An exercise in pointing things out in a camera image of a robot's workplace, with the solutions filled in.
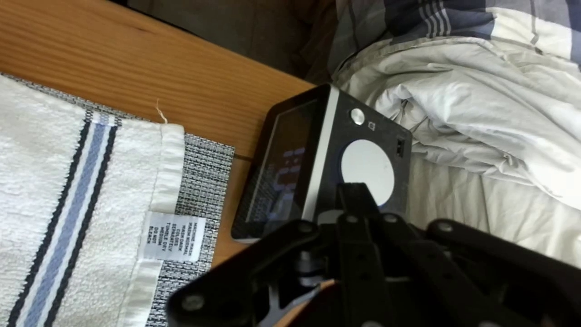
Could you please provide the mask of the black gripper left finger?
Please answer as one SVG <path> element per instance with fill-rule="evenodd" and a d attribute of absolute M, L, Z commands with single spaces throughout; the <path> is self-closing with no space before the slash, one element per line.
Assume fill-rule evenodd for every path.
<path fill-rule="evenodd" d="M 274 327 L 330 278 L 334 233 L 294 220 L 179 287 L 165 305 L 169 327 Z"/>

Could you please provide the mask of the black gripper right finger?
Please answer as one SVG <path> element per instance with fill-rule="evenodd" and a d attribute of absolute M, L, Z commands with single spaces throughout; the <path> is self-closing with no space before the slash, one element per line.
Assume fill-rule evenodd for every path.
<path fill-rule="evenodd" d="M 425 233 L 381 215 L 365 184 L 339 184 L 337 204 L 363 224 L 381 273 L 410 278 L 432 322 L 452 327 L 581 327 L 581 271 L 454 220 Z"/>

